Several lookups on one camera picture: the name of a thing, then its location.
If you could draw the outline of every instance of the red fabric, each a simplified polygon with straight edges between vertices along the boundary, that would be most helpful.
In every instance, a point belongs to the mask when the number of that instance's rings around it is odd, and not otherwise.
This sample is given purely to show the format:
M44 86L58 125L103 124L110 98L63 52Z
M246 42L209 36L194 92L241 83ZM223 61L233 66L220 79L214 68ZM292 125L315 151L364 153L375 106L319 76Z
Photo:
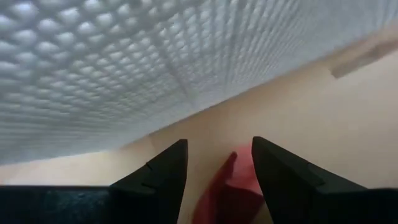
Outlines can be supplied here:
M231 153L199 199L193 224L248 224L264 199L254 172L251 146Z

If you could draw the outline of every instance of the black plastic part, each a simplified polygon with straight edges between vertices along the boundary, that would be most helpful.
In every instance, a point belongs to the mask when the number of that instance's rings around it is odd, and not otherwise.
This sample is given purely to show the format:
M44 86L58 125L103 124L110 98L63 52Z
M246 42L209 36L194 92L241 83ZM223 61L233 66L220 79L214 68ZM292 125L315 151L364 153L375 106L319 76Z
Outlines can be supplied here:
M398 222L394 189L368 190L261 137L252 158L274 224Z
M188 143L110 187L0 186L0 223L177 223Z

